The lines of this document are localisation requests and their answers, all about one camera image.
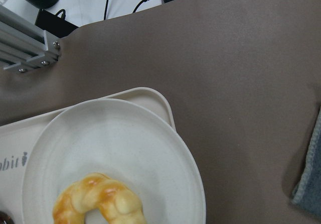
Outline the cream rabbit tray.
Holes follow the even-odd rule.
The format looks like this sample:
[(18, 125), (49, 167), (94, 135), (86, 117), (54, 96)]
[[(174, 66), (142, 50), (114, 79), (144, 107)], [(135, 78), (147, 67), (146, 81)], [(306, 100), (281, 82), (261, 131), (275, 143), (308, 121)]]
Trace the cream rabbit tray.
[[(170, 104), (152, 88), (136, 87), (106, 98), (142, 106), (175, 128)], [(63, 108), (1, 126), (1, 211), (9, 215), (14, 223), (23, 222), (21, 186), (27, 158), (42, 130), (62, 111)]]

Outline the grey folded cloth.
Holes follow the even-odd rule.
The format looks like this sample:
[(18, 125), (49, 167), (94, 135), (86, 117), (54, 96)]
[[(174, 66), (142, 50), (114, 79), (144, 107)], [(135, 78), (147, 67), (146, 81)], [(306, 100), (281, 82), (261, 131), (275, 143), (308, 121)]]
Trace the grey folded cloth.
[(320, 114), (309, 141), (305, 166), (291, 203), (320, 218)]

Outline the black power adapter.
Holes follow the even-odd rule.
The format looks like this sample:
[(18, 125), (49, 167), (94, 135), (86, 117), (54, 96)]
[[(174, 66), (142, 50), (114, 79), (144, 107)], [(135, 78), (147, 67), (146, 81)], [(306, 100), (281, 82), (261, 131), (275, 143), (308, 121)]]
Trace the black power adapter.
[(35, 25), (58, 38), (66, 37), (79, 28), (77, 25), (66, 20), (65, 9), (60, 9), (55, 14), (47, 10), (40, 9), (38, 11)]

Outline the aluminium frame post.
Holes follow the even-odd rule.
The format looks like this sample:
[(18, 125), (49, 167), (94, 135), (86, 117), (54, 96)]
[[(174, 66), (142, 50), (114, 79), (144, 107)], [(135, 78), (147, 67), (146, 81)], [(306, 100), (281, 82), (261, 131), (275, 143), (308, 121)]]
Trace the aluminium frame post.
[(60, 39), (1, 6), (1, 68), (25, 73), (60, 57)]

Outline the cream round plate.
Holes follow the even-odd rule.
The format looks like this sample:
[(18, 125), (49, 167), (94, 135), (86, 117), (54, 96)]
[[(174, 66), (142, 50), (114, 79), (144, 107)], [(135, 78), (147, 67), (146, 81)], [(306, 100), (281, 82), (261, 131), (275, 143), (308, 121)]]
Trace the cream round plate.
[(205, 193), (193, 156), (151, 111), (118, 100), (91, 100), (56, 116), (28, 157), (24, 223), (52, 223), (58, 195), (92, 172), (127, 185), (148, 223), (205, 223)]

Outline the braided glazed donut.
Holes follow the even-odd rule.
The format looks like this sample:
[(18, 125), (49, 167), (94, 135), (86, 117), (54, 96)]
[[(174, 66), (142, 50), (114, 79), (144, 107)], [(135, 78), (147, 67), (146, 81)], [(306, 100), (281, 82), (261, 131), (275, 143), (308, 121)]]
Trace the braided glazed donut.
[(122, 182), (91, 173), (67, 187), (57, 198), (54, 223), (85, 223), (97, 209), (108, 223), (146, 223), (140, 198)]

